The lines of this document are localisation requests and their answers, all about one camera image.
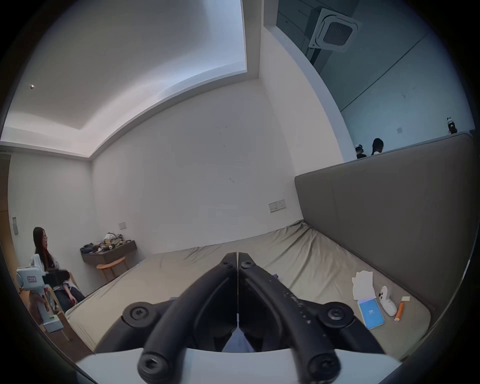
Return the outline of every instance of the ceiling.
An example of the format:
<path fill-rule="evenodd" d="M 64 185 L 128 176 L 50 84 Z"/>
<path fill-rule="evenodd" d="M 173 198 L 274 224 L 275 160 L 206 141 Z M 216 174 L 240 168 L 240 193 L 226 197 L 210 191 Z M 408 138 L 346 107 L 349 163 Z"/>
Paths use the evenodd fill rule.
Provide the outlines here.
<path fill-rule="evenodd" d="M 241 0 L 80 0 L 35 49 L 0 144 L 90 157 L 152 106 L 244 72 Z"/>

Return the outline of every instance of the white paper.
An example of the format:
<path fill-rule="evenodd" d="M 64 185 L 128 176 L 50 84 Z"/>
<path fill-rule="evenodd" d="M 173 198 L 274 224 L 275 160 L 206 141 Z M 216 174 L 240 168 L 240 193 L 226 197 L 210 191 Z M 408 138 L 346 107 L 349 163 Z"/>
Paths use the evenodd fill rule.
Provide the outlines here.
<path fill-rule="evenodd" d="M 353 299 L 366 300 L 376 297 L 373 289 L 373 272 L 361 271 L 352 277 L 353 283 Z"/>

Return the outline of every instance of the bed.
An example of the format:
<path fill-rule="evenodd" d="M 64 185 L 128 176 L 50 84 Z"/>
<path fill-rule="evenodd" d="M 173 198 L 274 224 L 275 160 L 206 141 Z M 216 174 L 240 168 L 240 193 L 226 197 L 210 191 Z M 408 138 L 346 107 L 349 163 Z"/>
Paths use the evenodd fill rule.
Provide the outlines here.
<path fill-rule="evenodd" d="M 351 278 L 373 271 L 399 322 L 372 330 L 385 352 L 411 353 L 458 289 L 478 224 L 476 149 L 457 133 L 295 177 L 304 221 L 249 239 L 153 255 L 66 313 L 93 350 L 123 309 L 179 296 L 229 252 L 246 252 L 300 299 L 348 304 Z"/>
<path fill-rule="evenodd" d="M 357 272 L 373 271 L 375 291 L 387 285 L 396 303 L 409 295 L 360 258 L 300 221 L 249 239 L 153 255 L 67 311 L 66 317 L 93 350 L 127 305 L 136 301 L 157 303 L 179 296 L 229 252 L 250 254 L 259 266 L 277 274 L 299 298 L 317 303 L 344 302 L 358 318 L 361 314 L 353 300 L 351 280 Z M 385 313 L 384 318 L 385 323 L 372 333 L 387 354 L 401 359 L 425 334 L 431 316 L 412 297 L 400 322 L 394 322 Z"/>

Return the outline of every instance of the wooden stool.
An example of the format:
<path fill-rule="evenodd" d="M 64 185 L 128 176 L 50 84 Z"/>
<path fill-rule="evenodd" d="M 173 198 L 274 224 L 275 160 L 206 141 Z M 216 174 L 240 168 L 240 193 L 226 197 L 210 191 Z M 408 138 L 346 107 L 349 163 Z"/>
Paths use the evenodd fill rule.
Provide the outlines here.
<path fill-rule="evenodd" d="M 105 275 L 105 272 L 104 272 L 105 269 L 109 269 L 110 272 L 113 275 L 113 278 L 115 279 L 117 276 L 115 275 L 115 272 L 113 271 L 113 267 L 115 267 L 115 266 L 117 266 L 118 264 L 121 264 L 121 263 L 125 263 L 125 266 L 128 269 L 127 262 L 125 261 L 125 256 L 122 256 L 121 258 L 119 258 L 115 261 L 112 261 L 111 263 L 108 263 L 108 264 L 98 264 L 96 266 L 96 268 L 99 269 L 102 272 L 103 277 L 105 278 L 105 280 L 108 283 L 109 281 L 108 281 L 107 275 Z"/>

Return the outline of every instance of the ceiling air conditioner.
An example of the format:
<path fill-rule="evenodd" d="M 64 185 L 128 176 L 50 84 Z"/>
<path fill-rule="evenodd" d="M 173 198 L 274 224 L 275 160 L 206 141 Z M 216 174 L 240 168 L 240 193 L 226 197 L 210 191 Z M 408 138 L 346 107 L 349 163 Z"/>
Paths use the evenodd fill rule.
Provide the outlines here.
<path fill-rule="evenodd" d="M 351 44 L 355 34 L 360 30 L 361 23 L 351 17 L 330 9 L 322 8 L 315 28 L 311 32 L 309 48 L 327 49 L 345 52 Z M 313 27 L 315 12 L 310 15 L 309 24 Z"/>

